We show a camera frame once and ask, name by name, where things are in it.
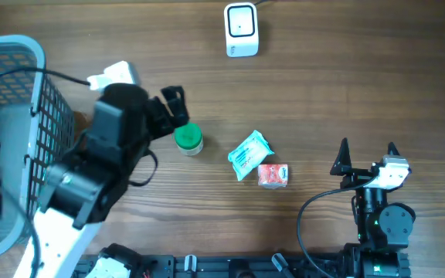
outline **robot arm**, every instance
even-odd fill
[[[138,161],[152,154],[150,142],[188,123],[183,89],[170,86],[161,92],[172,116],[157,97],[149,99],[139,86],[106,87],[95,104],[91,130],[48,167],[42,204],[34,216],[42,250],[38,277],[71,276],[128,185],[144,185],[129,177]],[[87,142],[81,148],[83,139]],[[33,254],[30,239],[15,277],[30,276]]]
[[[352,210],[358,227],[359,244],[347,243],[342,251],[342,276],[411,277],[408,256],[400,252],[408,247],[415,211],[408,205],[387,202],[387,193],[403,186],[411,168],[394,143],[387,154],[370,169],[352,167],[348,140],[341,142],[331,175],[343,177],[341,189],[357,188]]]

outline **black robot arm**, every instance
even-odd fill
[[[76,229],[105,220],[126,192],[135,165],[151,153],[150,142],[189,121],[183,89],[170,86],[161,92],[172,114],[158,97],[149,99],[139,86],[107,86],[95,104],[91,129],[48,167],[41,211],[54,208],[71,216]]]

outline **plastic basket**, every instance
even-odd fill
[[[0,72],[44,68],[42,47],[27,36],[0,36]],[[27,214],[39,206],[46,167],[73,144],[73,112],[42,73],[0,78],[0,182]],[[28,238],[23,218],[0,196],[0,255]]]

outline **white sticker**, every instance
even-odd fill
[[[279,177],[284,181],[287,181],[287,167],[279,168]]]

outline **wire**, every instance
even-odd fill
[[[9,75],[12,73],[18,73],[18,72],[38,72],[38,73],[44,73],[49,75],[54,75],[61,77],[65,80],[69,80],[74,83],[90,86],[90,83],[88,81],[79,80],[77,78],[67,76],[63,73],[58,73],[54,70],[49,69],[41,69],[34,66],[21,66],[14,69],[7,70],[5,72],[0,73],[0,78]],[[40,265],[40,243],[39,243],[39,236],[37,235],[36,227],[32,224],[32,220],[27,216],[25,213],[25,210],[19,205],[18,201],[15,197],[13,197],[5,188],[3,188],[0,185],[0,194],[4,195],[6,199],[15,207],[17,213],[20,214],[21,217],[23,217],[25,224],[30,228],[30,235],[32,237],[32,244],[34,245],[34,258],[32,260],[32,272],[30,273],[31,278],[35,278],[37,276],[37,273],[39,271],[39,265]]]
[[[358,225],[358,216],[356,215],[356,195],[352,197],[352,211],[353,211],[353,219],[355,220],[355,224]]]
[[[80,145],[83,143],[83,139],[85,138],[85,135],[87,135],[88,130],[84,129],[80,132],[80,135],[78,136],[78,139],[76,140],[75,144],[68,150],[65,151],[65,153],[63,154],[63,156],[65,154],[70,154],[70,153],[74,153],[76,151],[78,151],[78,149],[80,148]]]
[[[30,228],[30,235],[32,237],[32,244],[34,245],[34,259],[32,261],[32,272],[30,273],[31,278],[37,277],[37,272],[39,271],[40,264],[40,242],[39,236],[37,235],[36,227],[32,224],[32,220],[27,216],[25,210],[19,205],[13,195],[11,195],[5,188],[0,185],[0,194],[4,195],[6,199],[12,203],[12,205],[16,208],[17,213],[23,217],[25,224]]]
[[[256,2],[254,5],[259,5],[259,4],[262,4],[262,3],[267,2],[267,1],[269,1],[269,0],[260,0],[260,1]]]
[[[65,79],[65,80],[69,80],[69,81],[74,82],[74,83],[90,86],[90,82],[88,82],[88,81],[79,80],[79,79],[77,79],[75,77],[67,76],[66,74],[58,73],[58,72],[56,72],[54,70],[41,69],[41,68],[34,67],[34,66],[21,66],[21,67],[15,68],[15,69],[10,69],[10,70],[7,70],[5,72],[0,73],[0,77],[5,76],[5,75],[9,75],[9,74],[12,74],[12,73],[18,73],[18,72],[38,72],[38,73],[50,74],[50,75],[61,77],[61,78]]]
[[[320,271],[322,274],[324,274],[327,278],[334,278],[331,274],[326,273],[323,269],[321,269],[320,267],[318,267],[317,264],[315,264],[315,262],[312,260],[312,258],[310,257],[310,255],[307,252],[307,248],[305,248],[305,245],[303,244],[303,240],[301,239],[301,216],[303,215],[303,211],[307,208],[308,205],[310,205],[310,203],[312,203],[313,201],[317,200],[320,197],[324,197],[327,195],[331,195],[331,194],[336,194],[336,193],[341,193],[341,192],[346,192],[346,191],[350,191],[350,190],[356,190],[359,188],[362,188],[364,186],[366,186],[367,184],[369,184],[370,182],[367,182],[365,184],[362,185],[356,185],[354,187],[351,188],[343,188],[343,189],[335,189],[335,190],[330,190],[328,192],[322,192],[321,194],[317,194],[314,197],[308,199],[308,201],[306,201],[300,208],[300,212],[298,212],[298,218],[297,218],[297,237],[298,237],[298,243],[300,243],[300,247],[301,250],[303,251],[303,254],[305,255],[305,257],[308,259],[308,261],[310,262],[310,264],[312,266],[314,266],[318,271]]]
[[[155,171],[158,169],[159,162],[158,162],[158,158],[155,156],[154,152],[149,150],[149,149],[147,149],[145,151],[145,154],[152,156],[152,159],[154,159],[154,163],[155,163],[154,170],[152,171],[151,176],[147,180],[145,180],[143,182],[130,181],[129,183],[132,186],[140,187],[140,186],[146,185],[147,183],[149,183],[151,181],[151,179],[154,177]]]

